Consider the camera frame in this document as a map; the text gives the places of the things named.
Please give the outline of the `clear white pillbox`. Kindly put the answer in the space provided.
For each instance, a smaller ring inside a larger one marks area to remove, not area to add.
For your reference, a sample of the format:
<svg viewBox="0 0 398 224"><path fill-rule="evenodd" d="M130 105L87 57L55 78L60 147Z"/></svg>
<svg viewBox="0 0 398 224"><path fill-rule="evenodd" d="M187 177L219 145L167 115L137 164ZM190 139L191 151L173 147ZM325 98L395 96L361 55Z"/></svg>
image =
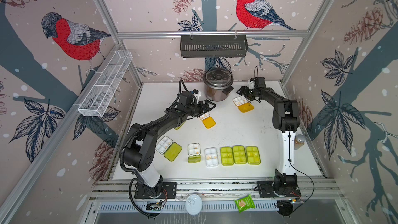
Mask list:
<svg viewBox="0 0 398 224"><path fill-rule="evenodd" d="M208 168L217 167L219 165L217 149L214 147L206 148L205 153L205 163Z"/></svg>

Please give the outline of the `large green pillbox front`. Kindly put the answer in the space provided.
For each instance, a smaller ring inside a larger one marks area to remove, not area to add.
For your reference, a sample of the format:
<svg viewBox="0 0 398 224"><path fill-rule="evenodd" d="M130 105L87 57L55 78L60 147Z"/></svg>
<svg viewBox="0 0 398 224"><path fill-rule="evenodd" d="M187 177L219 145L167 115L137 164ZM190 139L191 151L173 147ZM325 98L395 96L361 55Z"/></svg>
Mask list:
<svg viewBox="0 0 398 224"><path fill-rule="evenodd" d="M235 164L246 164L247 157L244 146L233 146L233 158Z"/></svg>

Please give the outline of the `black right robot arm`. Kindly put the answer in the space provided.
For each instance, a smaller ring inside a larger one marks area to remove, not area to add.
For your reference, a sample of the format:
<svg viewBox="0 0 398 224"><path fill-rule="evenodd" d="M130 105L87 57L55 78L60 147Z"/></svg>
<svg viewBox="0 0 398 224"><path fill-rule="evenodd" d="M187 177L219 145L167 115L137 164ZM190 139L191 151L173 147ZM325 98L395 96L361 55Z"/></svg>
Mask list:
<svg viewBox="0 0 398 224"><path fill-rule="evenodd" d="M296 100L287 99L266 86L264 77L249 80L249 86L242 86L237 93L249 101L266 101L273 107L272 124L281 132L281 156L275 170L273 191L280 196L297 188L297 174L294 167L294 140L300 125L299 107Z"/></svg>

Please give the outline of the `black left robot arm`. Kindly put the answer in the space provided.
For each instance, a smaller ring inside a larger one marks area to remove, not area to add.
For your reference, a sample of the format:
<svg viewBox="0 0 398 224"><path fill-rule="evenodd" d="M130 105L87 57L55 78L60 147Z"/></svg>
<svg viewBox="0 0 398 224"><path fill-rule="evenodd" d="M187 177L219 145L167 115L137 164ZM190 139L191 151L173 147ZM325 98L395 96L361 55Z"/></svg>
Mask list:
<svg viewBox="0 0 398 224"><path fill-rule="evenodd" d="M165 110L165 115L149 123L133 124L119 151L119 164L124 172L136 176L150 189L162 183L162 176L152 165L158 138L171 129L181 126L189 118L199 118L217 105L209 100L193 99L190 103L175 101Z"/></svg>

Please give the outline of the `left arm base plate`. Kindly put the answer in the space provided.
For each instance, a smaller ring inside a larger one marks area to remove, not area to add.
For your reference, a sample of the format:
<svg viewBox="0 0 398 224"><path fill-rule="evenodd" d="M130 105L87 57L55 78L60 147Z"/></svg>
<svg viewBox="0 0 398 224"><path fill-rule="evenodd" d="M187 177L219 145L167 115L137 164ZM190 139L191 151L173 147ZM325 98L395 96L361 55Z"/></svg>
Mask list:
<svg viewBox="0 0 398 224"><path fill-rule="evenodd" d="M134 192L134 199L175 199L177 191L176 182L158 183L154 188L150 188L144 183L138 183Z"/></svg>

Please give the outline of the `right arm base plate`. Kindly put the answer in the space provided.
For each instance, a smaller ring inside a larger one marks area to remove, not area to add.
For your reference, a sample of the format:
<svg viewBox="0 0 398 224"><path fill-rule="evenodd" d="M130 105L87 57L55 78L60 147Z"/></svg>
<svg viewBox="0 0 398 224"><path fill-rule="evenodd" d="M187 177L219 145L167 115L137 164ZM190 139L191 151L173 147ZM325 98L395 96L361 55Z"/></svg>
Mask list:
<svg viewBox="0 0 398 224"><path fill-rule="evenodd" d="M260 198L299 198L302 196L299 187L277 187L270 180L257 181L257 190Z"/></svg>

